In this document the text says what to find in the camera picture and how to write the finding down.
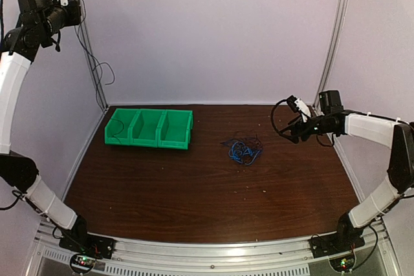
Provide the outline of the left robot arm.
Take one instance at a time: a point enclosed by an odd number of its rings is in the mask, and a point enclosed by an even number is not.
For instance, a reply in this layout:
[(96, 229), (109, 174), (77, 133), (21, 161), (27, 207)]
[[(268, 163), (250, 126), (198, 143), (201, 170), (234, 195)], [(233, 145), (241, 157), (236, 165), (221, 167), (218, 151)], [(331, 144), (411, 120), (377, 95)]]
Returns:
[(61, 232), (60, 245), (86, 253), (93, 247), (86, 220), (42, 179), (33, 159), (12, 150), (17, 107), (39, 49), (60, 49), (61, 30), (78, 26), (79, 0), (17, 0), (19, 17), (1, 42), (1, 178)]

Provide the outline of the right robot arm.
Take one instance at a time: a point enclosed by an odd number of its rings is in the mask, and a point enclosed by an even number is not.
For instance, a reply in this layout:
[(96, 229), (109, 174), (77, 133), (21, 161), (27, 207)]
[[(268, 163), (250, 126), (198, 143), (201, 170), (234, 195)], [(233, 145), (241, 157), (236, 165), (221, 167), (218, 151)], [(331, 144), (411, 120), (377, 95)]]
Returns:
[(295, 96), (288, 97), (287, 104), (298, 114), (287, 127), (288, 138), (294, 143), (311, 136), (333, 134), (337, 138), (346, 136), (363, 140), (388, 151), (388, 167), (383, 181), (338, 221), (331, 244), (336, 250), (345, 251), (375, 218), (387, 213), (408, 190), (413, 189), (413, 124), (346, 109), (337, 90), (319, 94), (320, 113), (316, 116)]

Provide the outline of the green plastic bin left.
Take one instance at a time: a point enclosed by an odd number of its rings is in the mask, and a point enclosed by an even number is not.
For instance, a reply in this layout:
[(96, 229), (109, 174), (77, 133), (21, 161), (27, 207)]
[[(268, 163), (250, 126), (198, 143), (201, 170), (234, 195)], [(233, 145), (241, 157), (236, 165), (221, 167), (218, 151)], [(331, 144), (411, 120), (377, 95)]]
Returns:
[(104, 130), (104, 141), (107, 145), (130, 145), (129, 128), (138, 109), (115, 109)]

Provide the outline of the green plastic bin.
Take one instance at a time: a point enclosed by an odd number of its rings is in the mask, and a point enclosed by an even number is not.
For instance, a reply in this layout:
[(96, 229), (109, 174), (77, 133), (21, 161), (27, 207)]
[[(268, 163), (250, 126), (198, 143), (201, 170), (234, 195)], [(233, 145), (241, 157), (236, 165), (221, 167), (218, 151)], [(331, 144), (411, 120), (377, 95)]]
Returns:
[(166, 109), (163, 112), (158, 146), (188, 150), (193, 129), (193, 111)]
[(104, 141), (107, 145), (130, 145), (129, 128), (138, 109), (115, 109), (104, 130)]
[(129, 129), (130, 144), (137, 147), (158, 147), (161, 120), (160, 109), (139, 109)]

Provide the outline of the green plastic bin right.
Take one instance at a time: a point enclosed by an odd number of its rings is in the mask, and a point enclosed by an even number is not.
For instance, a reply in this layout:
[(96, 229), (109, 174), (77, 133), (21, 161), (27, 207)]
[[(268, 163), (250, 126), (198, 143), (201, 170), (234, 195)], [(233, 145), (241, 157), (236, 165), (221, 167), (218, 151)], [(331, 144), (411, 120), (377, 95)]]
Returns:
[(166, 109), (163, 112), (158, 146), (188, 150), (193, 129), (193, 111)]

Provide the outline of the green plastic bin middle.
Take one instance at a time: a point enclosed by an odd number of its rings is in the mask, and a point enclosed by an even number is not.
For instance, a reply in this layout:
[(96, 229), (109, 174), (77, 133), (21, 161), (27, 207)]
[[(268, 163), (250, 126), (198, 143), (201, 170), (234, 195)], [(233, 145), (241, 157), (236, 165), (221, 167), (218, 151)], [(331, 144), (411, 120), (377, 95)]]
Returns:
[(161, 120), (160, 109), (139, 109), (129, 129), (130, 144), (137, 147), (158, 147)]

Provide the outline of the right aluminium frame post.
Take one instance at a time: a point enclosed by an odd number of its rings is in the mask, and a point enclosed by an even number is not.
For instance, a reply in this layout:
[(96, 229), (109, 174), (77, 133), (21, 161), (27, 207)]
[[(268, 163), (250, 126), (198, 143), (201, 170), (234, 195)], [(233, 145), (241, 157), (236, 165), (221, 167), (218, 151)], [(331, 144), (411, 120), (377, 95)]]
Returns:
[(325, 57), (325, 62), (320, 82), (316, 91), (315, 99), (312, 104), (312, 107), (316, 110), (319, 109), (319, 93), (325, 90), (329, 80), (330, 73), (334, 65), (334, 60), (339, 47), (340, 36), (345, 22), (348, 4), (349, 0), (337, 0), (336, 13), (334, 17), (334, 23), (332, 26), (331, 38), (327, 49), (327, 55)]

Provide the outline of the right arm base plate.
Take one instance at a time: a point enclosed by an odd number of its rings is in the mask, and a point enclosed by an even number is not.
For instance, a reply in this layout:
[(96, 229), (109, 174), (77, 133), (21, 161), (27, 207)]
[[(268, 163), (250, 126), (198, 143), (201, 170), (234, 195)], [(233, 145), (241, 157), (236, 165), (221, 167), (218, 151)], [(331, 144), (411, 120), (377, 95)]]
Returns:
[(365, 245), (365, 241), (362, 237), (357, 237), (352, 241), (340, 241), (337, 233), (330, 233), (323, 236), (315, 234), (309, 239), (309, 245), (312, 256), (316, 259), (362, 247)]

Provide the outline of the aluminium front rail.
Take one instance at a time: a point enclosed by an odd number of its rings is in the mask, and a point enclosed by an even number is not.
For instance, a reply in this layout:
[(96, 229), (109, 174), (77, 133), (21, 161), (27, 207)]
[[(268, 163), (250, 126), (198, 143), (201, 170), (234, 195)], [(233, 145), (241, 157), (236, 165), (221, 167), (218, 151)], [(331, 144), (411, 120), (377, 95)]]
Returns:
[(353, 251), (316, 258), (317, 235), (233, 244), (183, 244), (115, 239), (110, 259), (92, 261), (88, 275), (341, 275), (335, 264), (351, 259), (351, 275), (400, 275), (382, 221), (363, 233)]

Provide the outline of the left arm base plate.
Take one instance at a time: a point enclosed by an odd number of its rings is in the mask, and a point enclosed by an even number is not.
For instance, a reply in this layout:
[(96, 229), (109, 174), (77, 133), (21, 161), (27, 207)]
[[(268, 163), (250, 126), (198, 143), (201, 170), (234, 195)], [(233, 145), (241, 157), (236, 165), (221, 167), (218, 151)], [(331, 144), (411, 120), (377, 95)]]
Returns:
[(92, 234), (85, 238), (64, 235), (60, 238), (59, 247), (96, 259), (111, 259), (115, 243), (115, 239)]

